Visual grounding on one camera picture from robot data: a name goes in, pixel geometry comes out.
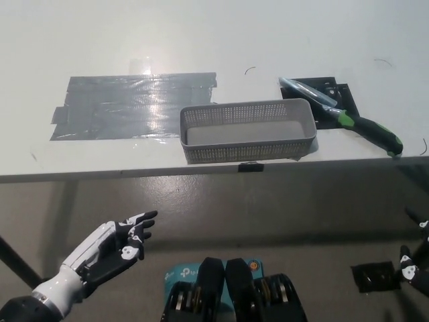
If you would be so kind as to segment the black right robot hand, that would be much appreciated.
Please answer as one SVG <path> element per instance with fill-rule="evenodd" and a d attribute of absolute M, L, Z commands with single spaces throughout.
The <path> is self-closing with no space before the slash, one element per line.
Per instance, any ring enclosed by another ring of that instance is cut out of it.
<path fill-rule="evenodd" d="M 414 289 L 428 297 L 428 219 L 409 207 L 407 216 L 418 225 L 422 232 L 422 242 L 412 253 L 408 246 L 400 248 L 400 277 Z"/>

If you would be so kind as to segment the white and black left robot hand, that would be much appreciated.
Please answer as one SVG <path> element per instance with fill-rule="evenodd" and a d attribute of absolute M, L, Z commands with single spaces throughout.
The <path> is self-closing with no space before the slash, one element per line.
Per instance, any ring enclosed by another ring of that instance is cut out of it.
<path fill-rule="evenodd" d="M 144 241 L 151 237 L 157 211 L 98 226 L 61 263 L 58 273 L 32 291 L 32 297 L 63 320 L 72 306 L 100 285 L 144 259 Z"/>

